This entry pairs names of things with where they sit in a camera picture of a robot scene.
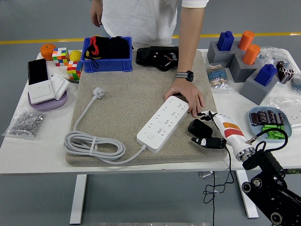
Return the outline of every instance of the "hand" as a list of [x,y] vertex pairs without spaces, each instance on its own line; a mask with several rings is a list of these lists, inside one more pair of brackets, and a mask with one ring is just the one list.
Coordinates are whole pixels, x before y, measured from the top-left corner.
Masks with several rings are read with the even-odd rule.
[[96,27],[100,27],[102,24],[103,15],[103,1],[102,0],[92,0],[90,16],[91,21]]
[[193,117],[196,117],[197,113],[202,111],[202,107],[205,107],[204,98],[201,92],[193,85],[193,83],[186,79],[176,78],[164,95],[164,101],[176,93],[181,93],[188,100],[188,113],[191,112]]

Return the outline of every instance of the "white power strip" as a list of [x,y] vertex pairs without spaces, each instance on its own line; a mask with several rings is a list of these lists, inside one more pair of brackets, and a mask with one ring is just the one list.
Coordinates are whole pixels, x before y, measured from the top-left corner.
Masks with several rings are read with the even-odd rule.
[[137,142],[157,153],[187,115],[188,108],[188,103],[170,96],[139,131]]

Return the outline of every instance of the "white t-shirt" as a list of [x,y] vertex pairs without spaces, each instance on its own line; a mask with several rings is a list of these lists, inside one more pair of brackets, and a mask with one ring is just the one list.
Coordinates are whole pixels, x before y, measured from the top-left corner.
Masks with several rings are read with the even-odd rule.
[[[209,0],[182,0],[182,7],[204,8]],[[178,0],[103,0],[102,24],[111,37],[132,37],[137,48],[170,46]]]

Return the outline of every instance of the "gray stand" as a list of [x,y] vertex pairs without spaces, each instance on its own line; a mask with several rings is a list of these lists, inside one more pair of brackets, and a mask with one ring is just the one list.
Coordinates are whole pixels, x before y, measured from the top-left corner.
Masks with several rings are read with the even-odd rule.
[[245,54],[245,51],[238,48],[239,42],[234,41],[230,51],[219,51],[217,41],[211,41],[207,53],[209,63],[225,62],[225,67],[229,67],[235,54]]
[[243,62],[244,55],[236,54],[230,64],[230,72],[232,74],[234,82],[245,82],[258,68],[262,68],[260,62],[256,58],[253,65],[246,65]]
[[272,80],[268,83],[267,86],[263,86],[260,83],[256,82],[254,79],[256,78],[260,69],[256,70],[244,83],[240,94],[249,100],[253,101],[257,105],[265,99],[265,97],[271,92],[274,86],[279,81],[277,76],[274,75]]

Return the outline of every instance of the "power cord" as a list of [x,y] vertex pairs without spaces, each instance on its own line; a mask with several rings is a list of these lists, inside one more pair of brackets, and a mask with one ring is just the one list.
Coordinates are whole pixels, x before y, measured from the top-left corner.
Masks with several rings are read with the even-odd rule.
[[[205,195],[205,196],[204,196],[204,199],[203,199],[203,202],[204,202],[205,204],[207,204],[207,203],[209,203],[209,202],[212,201],[212,205],[213,205],[213,226],[214,226],[214,214],[215,214],[215,206],[214,206],[214,198],[215,198],[215,194],[216,194],[216,193],[219,193],[219,194],[224,193],[224,191],[225,191],[225,189],[226,189],[226,184],[233,184],[233,183],[234,183],[234,177],[233,177],[233,175],[232,175],[232,169],[231,169],[231,155],[230,155],[230,152],[229,152],[228,148],[225,147],[225,149],[227,150],[228,155],[229,155],[229,173],[228,173],[226,182],[225,182],[224,184],[215,185],[215,172],[213,171],[213,185],[206,185],[205,191],[203,191],[203,194]],[[223,190],[222,190],[221,192],[217,192],[217,191],[215,190],[215,188],[221,187],[221,186],[223,187]],[[207,190],[207,187],[211,187],[213,191],[212,191],[212,192],[208,191],[208,190]],[[212,194],[212,198],[211,198],[209,201],[206,202],[205,199],[206,199],[207,195],[209,195],[209,194]]]
[[[81,114],[79,119],[76,121],[73,127],[73,131],[70,131],[66,136],[64,140],[64,150],[71,154],[77,154],[77,155],[89,155],[93,157],[97,157],[103,162],[113,164],[113,165],[120,165],[126,162],[129,162],[136,158],[142,151],[146,149],[146,145],[142,145],[140,150],[133,155],[131,158],[124,160],[124,161],[113,161],[121,156],[124,155],[126,152],[125,145],[120,142],[119,140],[111,139],[111,138],[105,138],[105,137],[94,137],[92,135],[89,135],[87,133],[77,131],[76,127],[80,120],[84,117],[89,107],[92,105],[92,103],[96,99],[101,99],[104,96],[104,90],[100,87],[97,87],[93,91],[94,97],[90,101],[90,103],[85,108],[84,112]],[[117,151],[113,153],[108,152],[99,152],[97,150],[97,145],[99,144],[112,144],[117,147]]]

